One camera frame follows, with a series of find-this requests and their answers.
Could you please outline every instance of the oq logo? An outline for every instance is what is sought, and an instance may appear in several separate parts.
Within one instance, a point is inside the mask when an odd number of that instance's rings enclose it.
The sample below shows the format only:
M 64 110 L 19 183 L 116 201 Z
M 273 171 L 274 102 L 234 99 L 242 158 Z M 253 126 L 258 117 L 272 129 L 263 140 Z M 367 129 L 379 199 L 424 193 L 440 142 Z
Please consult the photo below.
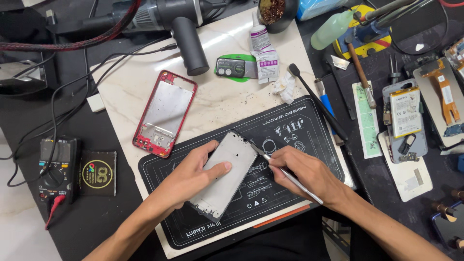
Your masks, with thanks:
M 84 166 L 82 178 L 89 187 L 101 189 L 113 179 L 113 170 L 104 161 L 92 160 Z

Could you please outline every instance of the red phone frame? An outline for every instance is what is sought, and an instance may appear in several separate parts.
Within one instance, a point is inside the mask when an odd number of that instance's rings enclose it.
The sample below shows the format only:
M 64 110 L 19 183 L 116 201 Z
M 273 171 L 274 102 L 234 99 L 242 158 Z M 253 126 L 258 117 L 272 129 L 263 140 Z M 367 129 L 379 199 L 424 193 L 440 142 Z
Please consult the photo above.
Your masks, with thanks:
M 184 113 L 184 117 L 182 118 L 182 121 L 180 122 L 180 126 L 179 126 L 179 129 L 176 132 L 176 136 L 175 136 L 174 140 L 169 145 L 170 149 L 168 151 L 166 151 L 166 149 L 164 149 L 162 147 L 159 147 L 159 146 L 151 143 L 151 140 L 149 138 L 145 138 L 145 137 L 139 135 L 140 128 L 142 126 L 142 120 L 145 118 L 145 116 L 147 114 L 147 110 L 151 105 L 151 102 L 153 100 L 153 97 L 155 96 L 156 90 L 158 89 L 158 84 L 159 84 L 160 81 L 162 81 L 161 77 L 163 76 L 163 74 L 165 72 L 171 73 L 171 74 L 175 75 L 177 78 L 181 78 L 181 79 L 193 84 L 192 98 L 190 99 L 190 102 L 188 103 L 187 109 L 185 110 L 185 113 Z M 198 85 L 194 81 L 192 81 L 190 79 L 187 79 L 185 77 L 182 77 L 182 76 L 180 76 L 180 75 L 178 75 L 176 73 L 170 72 L 168 70 L 162 70 L 160 72 L 160 74 L 158 75 L 158 79 L 156 80 L 155 86 L 153 87 L 153 91 L 151 92 L 150 99 L 148 99 L 147 105 L 145 106 L 145 110 L 143 111 L 142 117 L 140 118 L 140 122 L 139 122 L 139 124 L 137 126 L 137 129 L 135 131 L 134 138 L 132 139 L 132 144 L 135 147 L 139 148 L 139 149 L 146 150 L 147 152 L 155 154 L 155 155 L 157 155 L 159 157 L 162 157 L 162 158 L 167 158 L 169 156 L 169 154 L 171 154 L 174 143 L 175 143 L 175 141 L 176 141 L 176 139 L 177 139 L 177 137 L 179 135 L 180 129 L 182 128 L 182 125 L 184 124 L 185 116 L 187 115 L 188 110 L 190 109 L 190 105 L 192 104 L 193 98 L 195 97 L 195 94 L 197 92 L 197 88 L 198 88 Z

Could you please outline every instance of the white glue tube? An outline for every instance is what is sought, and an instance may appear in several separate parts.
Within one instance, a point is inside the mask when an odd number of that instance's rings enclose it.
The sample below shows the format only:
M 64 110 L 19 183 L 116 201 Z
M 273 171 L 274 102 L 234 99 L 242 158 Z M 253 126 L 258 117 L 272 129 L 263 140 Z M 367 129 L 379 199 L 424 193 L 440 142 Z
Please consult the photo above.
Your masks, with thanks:
M 252 13 L 253 28 L 250 30 L 250 52 L 258 64 L 258 83 L 279 79 L 279 55 L 269 40 L 267 29 L 258 22 L 256 12 Z

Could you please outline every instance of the black repair mat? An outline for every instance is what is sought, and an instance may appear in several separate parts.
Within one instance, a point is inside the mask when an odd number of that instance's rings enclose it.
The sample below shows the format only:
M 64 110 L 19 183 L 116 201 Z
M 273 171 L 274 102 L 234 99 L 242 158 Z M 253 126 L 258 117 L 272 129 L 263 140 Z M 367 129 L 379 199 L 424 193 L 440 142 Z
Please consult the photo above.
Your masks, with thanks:
M 325 121 L 321 121 L 313 100 L 305 96 L 291 105 L 277 106 L 176 144 L 167 159 L 155 155 L 143 157 L 139 161 L 139 171 L 148 192 L 153 192 L 192 149 L 213 139 L 221 141 L 230 129 L 235 129 L 269 154 L 286 145 L 296 147 L 322 160 L 338 179 L 345 179 Z M 182 249 L 303 200 L 276 184 L 266 160 L 258 157 L 218 223 L 184 205 L 162 221 L 161 226 L 169 245 Z

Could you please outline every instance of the person's left hand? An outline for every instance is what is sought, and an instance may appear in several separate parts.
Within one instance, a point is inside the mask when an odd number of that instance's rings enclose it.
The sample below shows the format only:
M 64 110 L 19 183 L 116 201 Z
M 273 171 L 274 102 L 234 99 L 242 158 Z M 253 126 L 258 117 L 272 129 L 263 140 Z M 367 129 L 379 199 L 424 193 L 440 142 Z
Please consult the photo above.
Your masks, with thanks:
M 230 162 L 218 163 L 209 170 L 203 170 L 203 166 L 208 161 L 208 153 L 215 150 L 218 145 L 217 141 L 212 140 L 190 151 L 145 201 L 156 198 L 153 204 L 159 204 L 161 199 L 168 209 L 180 209 L 185 201 L 193 198 L 215 178 L 229 172 L 232 168 Z

